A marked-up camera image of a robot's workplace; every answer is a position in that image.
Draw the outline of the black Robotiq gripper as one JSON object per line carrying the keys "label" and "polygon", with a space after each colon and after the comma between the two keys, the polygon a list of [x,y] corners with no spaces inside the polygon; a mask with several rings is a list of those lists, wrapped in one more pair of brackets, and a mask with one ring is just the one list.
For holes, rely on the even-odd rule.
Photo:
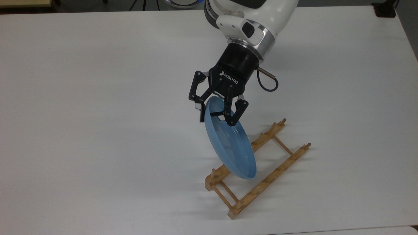
{"label": "black Robotiq gripper", "polygon": [[[235,126],[249,103],[244,99],[238,99],[235,103],[236,111],[232,111],[233,98],[242,95],[246,83],[252,73],[259,66],[259,59],[248,48],[237,43],[230,43],[218,62],[209,72],[196,71],[188,95],[189,100],[194,101],[195,108],[200,111],[200,122],[204,122],[205,101],[215,91],[224,97],[221,103],[221,111],[211,111],[211,117],[224,117],[224,122],[230,127]],[[209,87],[203,95],[197,95],[198,85],[209,77]],[[215,89],[212,82],[221,82]]]}

